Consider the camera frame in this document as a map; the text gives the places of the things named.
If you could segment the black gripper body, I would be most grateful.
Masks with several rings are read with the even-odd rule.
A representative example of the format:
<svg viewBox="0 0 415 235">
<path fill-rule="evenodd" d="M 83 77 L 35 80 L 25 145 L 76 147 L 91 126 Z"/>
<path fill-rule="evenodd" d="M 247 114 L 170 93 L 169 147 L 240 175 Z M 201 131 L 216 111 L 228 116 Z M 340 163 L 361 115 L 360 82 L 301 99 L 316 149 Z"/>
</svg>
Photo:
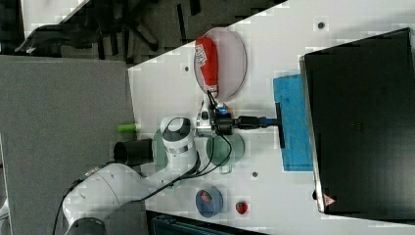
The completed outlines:
<svg viewBox="0 0 415 235">
<path fill-rule="evenodd" d="M 213 127 L 218 135 L 232 135 L 235 128 L 246 130 L 260 128 L 260 119 L 247 116 L 233 117 L 230 113 L 216 111 L 214 113 Z"/>
</svg>

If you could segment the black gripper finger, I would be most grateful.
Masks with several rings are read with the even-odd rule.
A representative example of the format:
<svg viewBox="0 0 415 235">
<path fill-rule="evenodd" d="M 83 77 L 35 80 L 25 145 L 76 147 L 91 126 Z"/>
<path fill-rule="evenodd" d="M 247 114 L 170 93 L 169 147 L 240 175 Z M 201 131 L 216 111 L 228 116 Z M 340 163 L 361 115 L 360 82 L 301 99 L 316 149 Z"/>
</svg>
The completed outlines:
<svg viewBox="0 0 415 235">
<path fill-rule="evenodd" d="M 263 122 L 277 122 L 278 121 L 277 118 L 268 118 L 268 117 L 260 117 L 259 119 Z"/>
<path fill-rule="evenodd" d="M 278 123 L 276 123 L 276 122 L 262 122 L 260 124 L 260 127 L 268 127 L 268 126 L 278 126 Z"/>
</svg>

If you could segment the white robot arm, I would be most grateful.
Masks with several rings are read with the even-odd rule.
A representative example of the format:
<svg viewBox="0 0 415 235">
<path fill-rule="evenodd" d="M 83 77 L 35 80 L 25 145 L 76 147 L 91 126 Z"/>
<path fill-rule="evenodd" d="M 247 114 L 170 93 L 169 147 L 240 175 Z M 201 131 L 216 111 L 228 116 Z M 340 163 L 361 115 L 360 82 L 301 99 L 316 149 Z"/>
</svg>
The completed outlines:
<svg viewBox="0 0 415 235">
<path fill-rule="evenodd" d="M 107 235 L 105 219 L 120 207 L 145 201 L 178 181 L 208 174 L 208 169 L 200 168 L 197 138 L 226 139 L 235 129 L 280 124 L 278 118 L 233 117 L 226 106 L 214 103 L 203 104 L 193 118 L 165 117 L 160 132 L 166 167 L 149 176 L 141 176 L 127 164 L 117 162 L 91 169 L 75 181 L 62 200 L 69 226 L 64 235 Z"/>
</svg>

